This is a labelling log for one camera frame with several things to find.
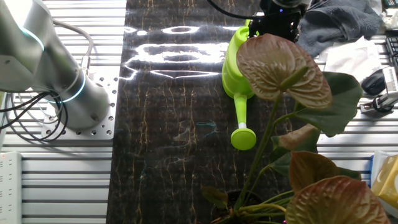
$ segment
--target computer mouse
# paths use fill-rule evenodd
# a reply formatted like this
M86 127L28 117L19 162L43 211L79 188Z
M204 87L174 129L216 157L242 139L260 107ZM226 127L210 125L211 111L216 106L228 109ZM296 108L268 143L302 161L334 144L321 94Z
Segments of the computer mouse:
M362 89L369 95L378 95L386 89L383 69L375 71L371 76L365 78L361 84Z

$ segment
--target plant stem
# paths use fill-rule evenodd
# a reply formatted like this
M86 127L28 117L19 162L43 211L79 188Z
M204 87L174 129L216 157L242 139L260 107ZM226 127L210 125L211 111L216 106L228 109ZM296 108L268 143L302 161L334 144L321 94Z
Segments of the plant stem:
M287 118L291 118L291 117L293 117L293 116L294 116L294 113L290 113L290 114L281 116L280 118L278 118L278 119L274 122L274 124L272 125L271 130L275 129L275 127L276 127L277 124L279 124L279 123L283 122L284 120L286 120ZM261 177L262 175L264 175L264 173L265 173L269 168L271 168L271 167L270 167L270 165L268 164L266 167L264 167L264 168L260 171L259 175L258 175L257 178L256 178L256 181L254 181L253 187L251 188L251 190L250 190L250 192L249 192L248 196L246 197L246 200L244 201L243 204L246 204L246 202L249 200L249 196L250 196L251 192L254 191L254 188L256 188L256 185L257 185L257 183L259 182L260 177Z
M280 224L280 223L276 223L276 222L268 222L268 221L255 221L254 223Z
M277 199L277 198L279 198L279 197L281 197L281 196L285 196L285 195L288 195L288 194L291 194L291 193L293 193L293 190L290 190L290 191L288 191L288 192L284 192L284 193L281 193L281 194L279 194L279 195L276 195L275 197L272 197L272 198L266 200L265 202L262 202L262 204L271 202L271 201L273 201L274 199Z
M270 168L271 168L270 165L268 165L268 166L262 168L262 170L260 171L259 175L258 175L257 178L256 178L256 181L254 181L253 187L251 187L251 190L249 191L248 196L246 197L246 200L244 201L243 205L245 205L246 202L248 202L249 197L250 197L250 194L253 192L254 188L256 187L257 183L259 182L260 177L265 173L265 171L267 171L267 170L270 169Z
M274 124L277 125L277 124L281 123L282 121L286 120L287 118L292 118L292 117L294 117L294 113L290 113L290 114L287 114L287 115L283 115L283 116L281 116L280 118L276 119L276 121L274 122Z
M238 211L239 208L242 207L242 204L243 204L245 196L246 196L246 192L248 191L248 188L250 185L250 180L253 178L254 174L256 173L257 166L259 165L262 155L263 155L265 149L267 148L269 139L271 138L272 127L274 127L273 120L275 118L276 111L278 110L278 106L279 106L281 98L282 98L282 96L280 96L274 103L274 107L272 108L271 114L268 119L266 131L264 132L264 135L261 139L261 143L260 143L259 149L257 150L256 156L254 157L254 161L250 168L248 179L244 183L243 189L242 189L241 193L239 194L239 197L235 203L234 211Z
M250 205L246 207L241 207L239 211L246 211L246 210L252 210L255 208L277 208L283 212L286 212L286 208L279 206L279 205L274 205L274 204L259 204L259 205Z
M261 217L277 217L277 216L284 216L284 212L278 213L261 213L261 214L247 214L244 215L244 218L261 218Z
M279 206L282 206L282 207L286 207L287 206L287 204L291 201L293 199L293 197L288 197L288 198L285 198L285 199L282 199L282 200L279 200L279 201L276 201L276 202L272 202L271 204L274 204L274 205L279 205ZM253 213L257 213L258 211L260 211L261 210L261 212L274 212L275 211L275 209L274 208L267 208L267 209L263 209L263 208L258 208L258 209L254 209L252 212Z
M231 218L232 218L232 217L224 218L223 220L220 220L220 221L216 222L215 224L223 224L223 223L226 223L226 222L228 222Z

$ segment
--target white power strip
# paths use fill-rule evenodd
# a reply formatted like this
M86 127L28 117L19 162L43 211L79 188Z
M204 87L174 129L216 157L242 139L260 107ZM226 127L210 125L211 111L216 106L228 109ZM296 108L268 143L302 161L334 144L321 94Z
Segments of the white power strip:
M21 154L0 154L0 224L22 223Z

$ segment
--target anthurium flower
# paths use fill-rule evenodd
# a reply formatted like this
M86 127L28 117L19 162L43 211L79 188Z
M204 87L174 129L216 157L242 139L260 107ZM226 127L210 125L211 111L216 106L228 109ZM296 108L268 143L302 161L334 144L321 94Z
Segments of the anthurium flower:
M271 34L250 38L240 46L236 61L253 92L262 99L275 101L287 92L309 109L331 106L330 87L318 65L287 39ZM303 67L308 67L305 75L288 89L283 88L281 84Z

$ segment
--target black cable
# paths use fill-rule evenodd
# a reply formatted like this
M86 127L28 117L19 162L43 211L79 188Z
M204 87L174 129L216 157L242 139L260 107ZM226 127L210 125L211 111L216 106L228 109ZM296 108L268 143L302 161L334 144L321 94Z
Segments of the black cable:
M0 130L4 129L4 128L8 128L9 126L11 126L12 124L14 124L19 118L21 118L26 111L30 110L36 103L38 103L42 98L46 97L49 93L47 93L46 95L42 95L40 96L38 99L36 99L33 103L31 103L26 109L24 109L19 115L18 117L16 117L15 119L13 119L12 121L7 120L7 124L0 126Z
M211 6L213 6L217 11L219 11L222 14L225 14L227 16L231 16L233 18L237 18L237 19L262 19L264 18L264 16L240 16L240 15L236 15L230 12L225 11L224 9L220 8L219 6L217 6L212 0L207 0Z
M19 125L25 130L25 132L28 134L28 135L30 135L33 139L28 139L28 138L25 138L24 136L22 136L21 138L23 138L23 139L25 139L26 141L49 141L49 140L46 140L47 138L49 138L49 137L51 137L56 131L57 131L57 129L58 129L58 127L60 126L60 123L61 123L61 118L62 118L62 108L61 108L61 106L60 106L60 102L56 99L56 97L54 97L53 95L52 95L52 97L53 97L53 99L54 99L54 101L55 101L55 103L56 103L56 105L57 105L57 107L58 107L58 110L60 110L60 114L59 114L59 117L58 117L58 122L57 122L57 125L55 126L55 129L50 133L50 134L48 134L46 137L43 137L43 138L38 138L38 137L36 137L36 136L34 136L33 134L31 134L30 132L29 132L29 130L22 124L22 122L20 122L20 121L18 121L18 123L19 123Z
M12 129L20 138L22 138L22 139L24 139L24 140L26 140L26 141L43 141L43 142L50 142L50 141L57 140L57 139L62 135L62 133L65 131L65 129L66 129L66 127L67 127L69 115L68 115L68 110L67 110L66 106L65 106L64 104L62 104L62 107L61 107L61 106L60 106L60 102L57 100L57 97L55 97L54 95L57 95L57 94L56 94L56 93L52 93L52 97L53 97L54 101L56 102L58 109L59 109L59 110L62 110L62 109L63 109L63 110L65 111L65 124L63 125L63 128L62 128L61 132L58 134L58 136L56 136L56 137L53 138L53 139L47 139L47 138L49 138L50 136L52 136L52 135L58 130L58 128L59 128L59 126L60 126L60 121L61 121L61 119L62 119L62 111L61 111L60 114L59 114L58 123L57 123L55 129L54 129L49 135L47 135L46 137L38 138L38 137L34 136L33 134L31 134L31 133L29 132L29 130L27 130L27 128L26 128L20 121L18 121L18 123L20 124L20 126L21 126L21 127L26 131L26 133L28 133L33 139L29 139L29 138L27 138L27 137L25 137L25 136L19 134L19 133L15 130L15 128L14 128L13 126L11 126L11 129Z
M29 101L26 101L25 103L22 103L22 104L20 104L20 105L18 105L18 106L13 106L12 108L6 108L6 109L3 109L3 110L0 110L0 113L8 112L8 111L13 111L13 110L19 109L19 108L21 108L21 107L23 107L23 106L25 106L25 105L28 105L29 103L32 103L33 101L37 100L38 98L42 99L42 98L44 98L44 97L46 97L46 96L48 96L48 95L49 95L49 93L47 93L47 92L45 92L45 93L40 93L40 94L38 94L37 96L35 96L35 97L33 97L32 99L30 99Z

